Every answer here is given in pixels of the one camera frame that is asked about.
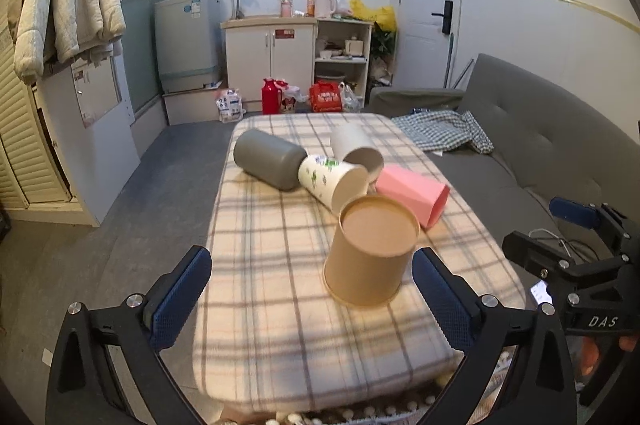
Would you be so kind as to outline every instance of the yellow plastic bag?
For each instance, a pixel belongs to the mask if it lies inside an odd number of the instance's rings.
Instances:
[[[394,12],[392,6],[380,6],[380,8],[374,10],[367,8],[362,0],[351,0],[349,1],[349,6],[353,10],[353,17],[375,21],[385,31],[396,31],[398,29],[396,12]]]

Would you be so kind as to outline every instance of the sofa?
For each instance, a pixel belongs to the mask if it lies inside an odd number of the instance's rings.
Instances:
[[[640,145],[546,79],[479,54],[466,91],[375,88],[368,110],[393,117],[412,108],[470,111],[493,142],[489,155],[460,148],[429,156],[498,244],[513,230],[546,228],[589,245],[591,251],[580,250],[590,261],[610,257],[594,231],[550,215],[555,196],[582,204],[607,202],[640,221]],[[516,271],[526,288],[537,281],[517,265]]]

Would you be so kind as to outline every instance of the table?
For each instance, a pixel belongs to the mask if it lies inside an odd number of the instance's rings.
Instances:
[[[387,164],[447,182],[428,155],[379,115],[256,116],[238,124],[210,224],[213,268],[197,305],[193,369],[201,392],[240,411],[348,405],[413,387],[460,361],[410,268],[385,307],[336,303],[322,281],[336,217],[303,188],[279,192],[234,163],[236,139],[249,128],[330,156],[332,128],[344,123],[363,126]],[[524,307],[518,277],[455,189],[419,245],[431,246],[476,293]]]

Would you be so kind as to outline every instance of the gray floor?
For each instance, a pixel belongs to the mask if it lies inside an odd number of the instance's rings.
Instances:
[[[100,228],[14,222],[0,244],[0,323],[6,330],[0,333],[0,378],[34,425],[44,423],[49,368],[42,352],[54,350],[68,305],[117,305],[130,293],[145,293],[191,245],[206,244],[233,128],[219,122],[166,128]],[[177,344],[162,356],[209,420],[219,406],[194,390],[193,332],[192,313]],[[149,423],[132,385],[129,378],[127,394]]]

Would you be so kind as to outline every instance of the hand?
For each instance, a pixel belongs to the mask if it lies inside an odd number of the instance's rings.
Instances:
[[[628,353],[632,352],[638,343],[638,337],[620,337],[618,344],[620,349]],[[593,371],[598,361],[600,351],[596,342],[591,337],[582,340],[582,354],[580,355],[580,371],[583,376],[588,376]]]

